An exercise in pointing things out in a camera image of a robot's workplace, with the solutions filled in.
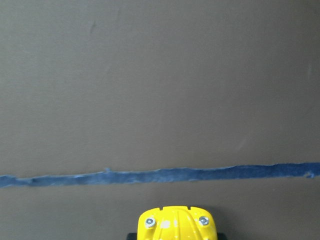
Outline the yellow beetle toy car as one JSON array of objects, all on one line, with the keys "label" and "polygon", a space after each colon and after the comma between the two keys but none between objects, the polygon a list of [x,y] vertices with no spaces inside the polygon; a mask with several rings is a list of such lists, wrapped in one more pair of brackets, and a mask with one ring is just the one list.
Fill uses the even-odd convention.
[{"label": "yellow beetle toy car", "polygon": [[128,240],[226,240],[218,232],[213,216],[196,206],[173,205],[149,209],[138,219],[136,232]]}]

